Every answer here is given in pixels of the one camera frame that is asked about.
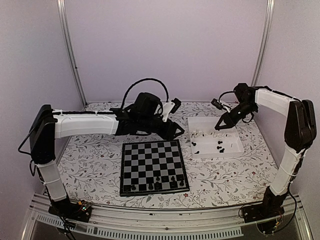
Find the white plastic tray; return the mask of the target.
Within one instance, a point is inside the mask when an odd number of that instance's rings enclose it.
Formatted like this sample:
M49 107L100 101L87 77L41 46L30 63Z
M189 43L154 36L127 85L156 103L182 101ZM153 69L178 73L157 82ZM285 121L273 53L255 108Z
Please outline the white plastic tray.
M237 158L245 152L238 130L216 130L218 120L204 116L187 119L193 158Z

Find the black white chessboard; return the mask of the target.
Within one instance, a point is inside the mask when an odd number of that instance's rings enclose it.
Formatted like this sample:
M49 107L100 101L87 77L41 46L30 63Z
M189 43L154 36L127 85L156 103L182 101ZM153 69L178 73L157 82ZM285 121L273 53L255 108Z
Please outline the black white chessboard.
M174 176L178 188L170 188ZM184 186L180 186L183 177ZM155 183L161 184L155 189ZM174 194L190 190L184 158L178 139L147 142L132 142L122 145L119 195L121 197Z

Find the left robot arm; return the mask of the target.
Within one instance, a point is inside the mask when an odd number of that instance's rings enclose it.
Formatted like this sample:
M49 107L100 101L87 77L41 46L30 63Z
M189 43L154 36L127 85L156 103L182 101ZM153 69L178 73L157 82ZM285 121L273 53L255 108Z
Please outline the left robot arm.
M82 135L125 136L138 133L156 134L163 140L173 140L184 133L183 128L170 120L182 102L178 98L162 102L152 93L141 92L128 105L107 111L54 110L44 104L30 130L18 147L29 155L40 181L48 191L51 205L63 216L70 217L74 208L61 179L56 159L56 140Z

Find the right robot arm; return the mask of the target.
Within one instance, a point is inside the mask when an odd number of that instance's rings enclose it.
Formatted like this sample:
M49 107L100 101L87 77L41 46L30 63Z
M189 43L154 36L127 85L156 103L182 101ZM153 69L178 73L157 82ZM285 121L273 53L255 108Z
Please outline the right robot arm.
M233 90L238 105L226 107L219 99L213 99L212 105L226 112L215 125L217 131L231 129L253 116L259 107L266 107L286 118L284 129L285 150L273 182L265 190L258 213L262 218L269 218L283 204L289 193L289 185L298 175L307 150L317 136L314 105L311 100L301 100L276 91L268 86L248 86L239 83Z

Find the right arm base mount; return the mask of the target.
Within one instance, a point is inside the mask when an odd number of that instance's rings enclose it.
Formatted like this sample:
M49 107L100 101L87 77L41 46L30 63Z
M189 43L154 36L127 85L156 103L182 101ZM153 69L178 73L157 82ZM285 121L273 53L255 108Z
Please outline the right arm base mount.
M285 210L280 206L265 206L264 203L244 204L238 211L245 223L257 223L257 229L264 235L273 234L280 225Z

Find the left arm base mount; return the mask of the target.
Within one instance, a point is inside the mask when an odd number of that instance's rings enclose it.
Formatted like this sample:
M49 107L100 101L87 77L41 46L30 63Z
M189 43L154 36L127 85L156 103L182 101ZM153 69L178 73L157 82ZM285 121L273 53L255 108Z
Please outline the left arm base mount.
M92 203L79 200L78 202L70 201L69 196L67 195L65 199L54 201L51 198L51 195L48 194L50 200L50 207L48 212L52 215L64 219L75 220L79 222L88 223L91 214L92 214Z

